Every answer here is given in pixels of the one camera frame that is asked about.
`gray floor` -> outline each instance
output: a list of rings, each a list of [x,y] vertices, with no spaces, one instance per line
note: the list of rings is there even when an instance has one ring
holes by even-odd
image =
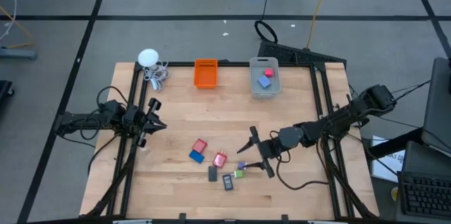
[[[435,14],[451,15],[450,0],[429,1]],[[94,2],[18,0],[18,15],[90,15]],[[268,0],[266,12],[311,15],[316,2]],[[264,0],[104,0],[99,15],[258,15],[263,5]],[[13,0],[0,0],[0,6],[12,12]],[[426,11],[421,0],[324,0],[320,14],[426,15]],[[13,81],[17,90],[0,122],[0,223],[17,221],[87,25],[86,21],[21,23],[34,34],[39,57],[36,61],[0,61],[0,79]],[[268,23],[281,44],[305,46],[309,21]],[[252,20],[97,21],[68,111],[93,109],[97,92],[111,81],[114,64],[135,61],[145,48],[158,50],[168,61],[201,57],[247,61],[256,56],[260,43],[253,24]],[[440,25],[450,36],[451,22]],[[25,36],[14,27],[1,45],[24,41]],[[357,91],[378,83],[392,90],[418,84],[429,79],[435,57],[446,57],[429,21],[318,21],[311,50],[347,59],[347,76]],[[387,118],[421,125],[427,90],[424,87],[401,100]],[[394,137],[409,130],[374,118],[362,134]],[[92,154],[89,147],[56,140],[29,220],[78,215]],[[373,183],[381,213],[388,216],[391,185]]]

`transparent bin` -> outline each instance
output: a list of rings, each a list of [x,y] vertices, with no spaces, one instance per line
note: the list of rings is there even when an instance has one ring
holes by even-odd
[[[269,77],[271,84],[263,88],[259,83],[259,77],[265,75],[265,69],[272,68],[274,76]],[[279,62],[276,58],[255,57],[249,60],[249,71],[251,74],[251,94],[255,99],[272,99],[280,93]]]

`floor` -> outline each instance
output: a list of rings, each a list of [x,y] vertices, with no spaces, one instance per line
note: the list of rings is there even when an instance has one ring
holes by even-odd
[[[310,18],[295,19],[311,15],[317,1],[268,0],[266,14],[278,20],[266,22],[280,44],[305,46]],[[13,0],[0,0],[0,6],[13,12]],[[263,8],[264,0],[18,0],[18,19],[34,35],[38,59],[0,61],[0,79],[16,88],[0,122],[0,223],[18,221],[56,113],[92,110],[116,62],[135,61],[145,48],[165,61],[248,61],[259,48],[253,24]],[[316,22],[311,50],[347,59],[358,92],[374,84],[392,90],[419,84],[429,79],[435,57],[451,56],[446,38],[439,38],[451,35],[451,0],[324,0],[319,15],[330,17]],[[3,32],[8,21],[0,20]],[[1,45],[24,41],[13,27]],[[424,87],[405,97],[386,117],[422,125],[427,92]],[[362,134],[390,138],[409,130],[373,118]],[[29,221],[78,215],[92,154],[92,148],[56,139]],[[388,217],[392,185],[373,185]]]

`red block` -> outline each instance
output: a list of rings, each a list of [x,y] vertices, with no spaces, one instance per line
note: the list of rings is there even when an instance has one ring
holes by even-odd
[[[272,68],[267,68],[265,69],[265,76],[266,77],[273,77],[274,76],[274,71]]]
[[[205,141],[203,141],[202,139],[197,139],[197,141],[192,146],[192,150],[201,154],[202,151],[206,148],[206,146],[207,146],[207,143]]]
[[[213,160],[213,165],[218,166],[219,168],[222,168],[224,166],[224,163],[227,160],[227,156],[223,153],[218,152]]]

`white cable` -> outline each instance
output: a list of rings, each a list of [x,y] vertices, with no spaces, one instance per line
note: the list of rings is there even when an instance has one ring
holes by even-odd
[[[144,68],[144,80],[150,80],[152,87],[157,92],[162,91],[166,87],[164,80],[169,77],[169,71],[167,69],[169,62],[166,62],[166,65],[163,63],[160,64],[156,70]]]
[[[14,16],[13,16],[13,20],[12,20],[11,23],[9,24],[8,29],[6,29],[5,33],[0,37],[0,41],[1,41],[7,34],[9,34],[9,30],[13,27],[14,21],[16,20],[16,14],[17,14],[17,0],[14,0]]]

